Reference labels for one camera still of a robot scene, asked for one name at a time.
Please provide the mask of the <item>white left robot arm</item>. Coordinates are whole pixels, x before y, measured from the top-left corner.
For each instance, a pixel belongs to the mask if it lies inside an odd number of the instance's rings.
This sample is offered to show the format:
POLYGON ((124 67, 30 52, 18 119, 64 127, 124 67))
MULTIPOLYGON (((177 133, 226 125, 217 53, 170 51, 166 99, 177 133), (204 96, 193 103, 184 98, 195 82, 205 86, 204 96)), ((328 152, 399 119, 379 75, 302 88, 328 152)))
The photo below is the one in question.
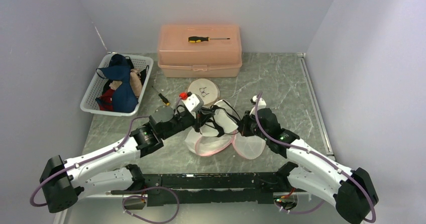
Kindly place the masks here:
POLYGON ((126 190, 137 194, 145 179, 137 165, 108 171, 126 161, 137 160, 164 146, 163 141, 196 124, 199 108, 180 104, 176 110, 162 107, 148 117, 149 121, 129 130, 121 140, 91 153, 62 159, 50 158, 40 176, 41 190, 50 213, 70 208, 92 194, 109 190, 126 190))

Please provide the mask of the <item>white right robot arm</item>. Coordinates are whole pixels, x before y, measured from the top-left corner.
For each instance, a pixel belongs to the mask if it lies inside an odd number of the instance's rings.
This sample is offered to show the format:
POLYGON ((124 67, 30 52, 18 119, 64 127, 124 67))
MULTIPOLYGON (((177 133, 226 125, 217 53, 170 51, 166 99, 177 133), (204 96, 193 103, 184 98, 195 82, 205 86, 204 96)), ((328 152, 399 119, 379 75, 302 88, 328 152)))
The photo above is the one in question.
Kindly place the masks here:
POLYGON ((269 108, 246 111, 239 132, 261 138, 273 153, 287 159, 277 171, 277 186, 282 191, 294 187, 310 192, 333 205, 349 223, 376 222, 374 207, 379 199, 366 170, 353 170, 319 153, 282 128, 269 108))

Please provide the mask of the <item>white mesh bag red zipper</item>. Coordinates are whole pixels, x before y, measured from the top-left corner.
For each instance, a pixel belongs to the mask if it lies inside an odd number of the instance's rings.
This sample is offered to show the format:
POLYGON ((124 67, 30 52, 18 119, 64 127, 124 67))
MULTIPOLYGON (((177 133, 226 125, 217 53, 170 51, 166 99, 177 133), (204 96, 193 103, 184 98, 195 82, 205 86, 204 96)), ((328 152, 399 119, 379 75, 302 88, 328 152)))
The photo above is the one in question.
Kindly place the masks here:
POLYGON ((189 151, 203 157, 217 154, 229 146, 232 146, 238 155, 245 159, 258 158, 265 146, 266 141, 259 137, 243 137, 234 130, 218 136, 218 131, 212 127, 202 127, 199 132, 190 130, 185 138, 189 151))

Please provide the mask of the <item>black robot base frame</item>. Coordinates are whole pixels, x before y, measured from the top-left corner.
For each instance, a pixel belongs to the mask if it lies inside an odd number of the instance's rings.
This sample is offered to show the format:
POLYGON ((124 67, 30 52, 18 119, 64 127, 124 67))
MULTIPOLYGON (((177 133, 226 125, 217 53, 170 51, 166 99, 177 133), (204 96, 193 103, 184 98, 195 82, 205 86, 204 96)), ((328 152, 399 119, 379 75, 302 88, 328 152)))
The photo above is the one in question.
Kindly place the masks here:
POLYGON ((145 193, 147 205, 255 202, 272 204, 279 194, 292 189, 287 179, 297 164, 287 162, 276 172, 142 174, 143 181, 126 190, 113 190, 112 195, 145 193))

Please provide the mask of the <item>red bra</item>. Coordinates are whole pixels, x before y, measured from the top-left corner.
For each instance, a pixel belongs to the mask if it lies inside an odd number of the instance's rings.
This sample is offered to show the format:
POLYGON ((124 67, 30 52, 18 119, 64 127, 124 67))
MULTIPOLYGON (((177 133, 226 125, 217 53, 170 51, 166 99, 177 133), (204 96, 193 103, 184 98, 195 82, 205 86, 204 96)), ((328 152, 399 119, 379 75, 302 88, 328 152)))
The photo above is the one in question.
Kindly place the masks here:
POLYGON ((114 110, 114 107, 113 107, 113 104, 112 104, 112 96, 113 96, 114 92, 115 92, 114 90, 108 89, 100 97, 97 97, 95 99, 100 110, 103 110, 103 111, 113 111, 114 110))

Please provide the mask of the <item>beige lace bra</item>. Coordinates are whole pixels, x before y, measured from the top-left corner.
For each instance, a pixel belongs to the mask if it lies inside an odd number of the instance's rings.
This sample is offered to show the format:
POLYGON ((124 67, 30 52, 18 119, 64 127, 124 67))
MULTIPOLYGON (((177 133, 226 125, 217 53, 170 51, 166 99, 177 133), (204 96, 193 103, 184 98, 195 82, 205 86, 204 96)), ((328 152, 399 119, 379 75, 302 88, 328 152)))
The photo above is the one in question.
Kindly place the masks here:
MULTIPOLYGON (((122 85, 122 83, 123 83, 122 81, 113 80, 111 83, 107 84, 107 87, 109 87, 112 90, 116 90, 118 87, 122 85)), ((141 71, 139 69, 131 69, 130 85, 136 98, 139 98, 143 88, 143 83, 141 81, 141 71)))

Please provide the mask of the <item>beige mesh laundry bag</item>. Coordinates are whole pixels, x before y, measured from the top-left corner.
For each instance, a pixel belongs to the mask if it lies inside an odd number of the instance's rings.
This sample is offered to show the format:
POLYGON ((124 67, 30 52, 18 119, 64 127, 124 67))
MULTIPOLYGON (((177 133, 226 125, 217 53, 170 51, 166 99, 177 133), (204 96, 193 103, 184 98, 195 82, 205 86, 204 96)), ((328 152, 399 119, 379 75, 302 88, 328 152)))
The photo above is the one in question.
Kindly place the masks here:
POLYGON ((218 86, 209 79, 199 78, 193 81, 187 91, 201 97, 204 106, 210 106, 218 101, 220 90, 218 86))

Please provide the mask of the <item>navy blue bra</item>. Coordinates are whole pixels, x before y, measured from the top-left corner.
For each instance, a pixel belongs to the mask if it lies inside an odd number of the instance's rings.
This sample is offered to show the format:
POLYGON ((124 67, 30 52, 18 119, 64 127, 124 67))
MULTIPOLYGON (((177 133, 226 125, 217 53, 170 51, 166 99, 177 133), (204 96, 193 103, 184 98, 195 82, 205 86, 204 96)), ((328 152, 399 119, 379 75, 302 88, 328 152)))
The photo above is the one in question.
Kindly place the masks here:
POLYGON ((135 109, 138 99, 131 88, 131 66, 125 56, 113 55, 109 66, 97 68, 96 74, 110 83, 115 81, 120 83, 115 90, 109 88, 95 99, 100 110, 130 113, 135 109))

